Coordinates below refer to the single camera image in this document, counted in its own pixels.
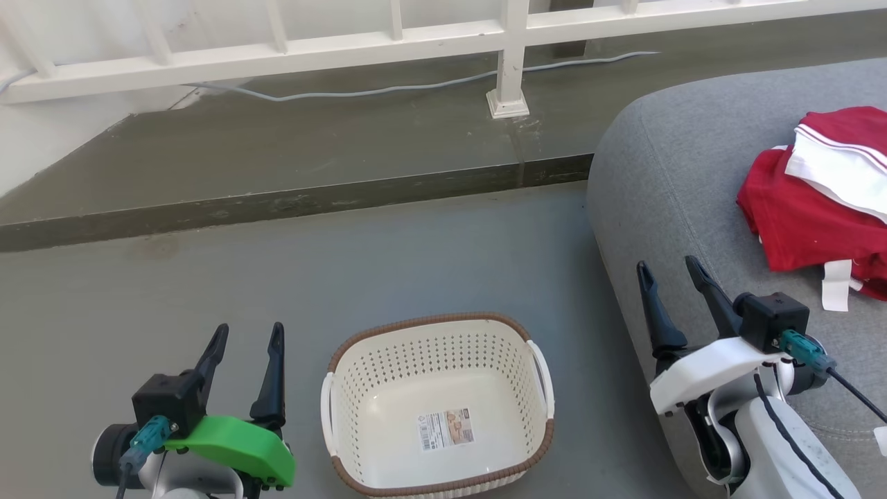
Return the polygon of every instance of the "brown basket rim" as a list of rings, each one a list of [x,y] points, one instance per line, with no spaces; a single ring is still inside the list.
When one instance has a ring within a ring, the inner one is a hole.
[[[493,312],[477,312],[477,313],[446,313],[442,315],[431,315],[428,317],[420,317],[419,319],[410,319],[408,321],[400,321],[393,322],[391,324],[386,324],[384,326],[379,326],[378,328],[368,329],[366,331],[362,331],[349,338],[345,343],[343,343],[338,350],[333,354],[333,359],[330,360],[328,372],[334,373],[336,368],[339,366],[339,361],[341,360],[342,355],[353,346],[355,343],[365,340],[369,337],[376,337],[378,335],[383,335],[385,333],[389,333],[391,331],[397,331],[399,329],[408,329],[415,328],[417,326],[426,326],[428,324],[439,324],[442,322],[455,322],[455,321],[496,321],[502,322],[507,325],[511,329],[514,329],[518,335],[521,336],[523,341],[530,341],[530,333],[527,332],[526,329],[523,328],[520,324],[517,323],[514,319],[502,315],[501,313],[493,313]],[[397,497],[400,495],[425,495],[425,494],[435,494],[438,492],[446,492],[450,490],[458,490],[460,488],[466,487],[474,487],[478,485],[482,485],[484,483],[492,482],[499,479],[504,479],[518,473],[523,473],[527,471],[533,464],[539,462],[542,459],[542,456],[548,451],[548,448],[551,447],[552,437],[554,436],[554,420],[548,419],[546,421],[546,433],[542,437],[542,443],[539,444],[539,448],[536,449],[536,452],[533,453],[526,461],[522,463],[518,463],[514,466],[510,466],[505,468],[504,470],[493,471],[491,473],[486,473],[477,477],[472,477],[469,479],[459,479],[453,480],[443,483],[436,483],[432,485],[425,485],[419,487],[396,487],[396,488],[375,488],[375,487],[367,487],[366,485],[358,482],[348,471],[345,470],[345,466],[341,463],[341,458],[339,456],[333,457],[333,468],[336,473],[339,475],[342,481],[345,482],[346,485],[353,488],[357,492],[363,495],[368,495],[370,497]]]

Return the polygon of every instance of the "railing base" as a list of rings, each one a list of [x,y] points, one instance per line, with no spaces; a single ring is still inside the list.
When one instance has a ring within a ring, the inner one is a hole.
[[[496,91],[488,91],[487,104],[490,105],[490,114],[494,120],[530,114],[530,108],[527,107],[527,100],[523,97],[523,91],[521,92],[520,100],[512,100],[510,102],[499,102],[496,97]]]

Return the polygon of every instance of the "clothing tag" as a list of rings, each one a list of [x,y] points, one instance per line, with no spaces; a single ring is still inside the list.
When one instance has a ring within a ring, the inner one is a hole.
[[[832,312],[847,312],[850,299],[850,272],[853,260],[827,262],[822,280],[822,308]]]
[[[887,426],[878,426],[875,428],[875,440],[881,449],[881,455],[887,457]]]

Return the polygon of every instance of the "white railing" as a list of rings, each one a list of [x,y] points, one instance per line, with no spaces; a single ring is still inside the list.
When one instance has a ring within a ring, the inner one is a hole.
[[[502,0],[497,20],[404,28],[400,0],[389,0],[387,32],[291,40],[278,0],[265,0],[272,44],[173,52],[152,0],[132,0],[153,57],[56,66],[16,1],[27,0],[0,0],[0,20],[36,73],[12,84],[0,95],[3,103],[496,51],[496,88],[487,95],[495,118],[529,113],[521,92],[528,46],[887,8],[887,0],[622,0],[618,6],[529,14],[530,0]]]

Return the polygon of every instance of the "white plastic basket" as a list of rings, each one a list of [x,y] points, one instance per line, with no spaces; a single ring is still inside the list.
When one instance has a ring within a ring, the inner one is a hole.
[[[326,448],[370,497],[449,499],[519,479],[553,436],[545,357],[494,313],[438,315],[353,336],[320,395]]]

